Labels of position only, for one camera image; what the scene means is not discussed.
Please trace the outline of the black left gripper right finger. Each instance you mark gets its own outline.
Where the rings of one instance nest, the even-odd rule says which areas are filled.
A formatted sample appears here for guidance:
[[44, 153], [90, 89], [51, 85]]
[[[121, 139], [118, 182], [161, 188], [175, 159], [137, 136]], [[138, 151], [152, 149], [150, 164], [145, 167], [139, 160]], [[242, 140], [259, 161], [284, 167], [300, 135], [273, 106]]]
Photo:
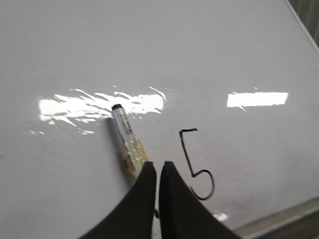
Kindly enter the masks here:
[[166, 161], [159, 184], [163, 239], [238, 239], [195, 198], [173, 162]]

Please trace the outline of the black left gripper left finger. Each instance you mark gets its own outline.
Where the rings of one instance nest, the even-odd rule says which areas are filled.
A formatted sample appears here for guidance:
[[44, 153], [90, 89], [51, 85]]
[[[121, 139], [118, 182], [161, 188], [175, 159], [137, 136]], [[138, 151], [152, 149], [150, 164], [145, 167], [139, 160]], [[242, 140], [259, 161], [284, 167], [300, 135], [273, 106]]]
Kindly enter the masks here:
[[83, 239], [150, 239], [155, 209], [157, 174], [146, 162], [126, 196]]

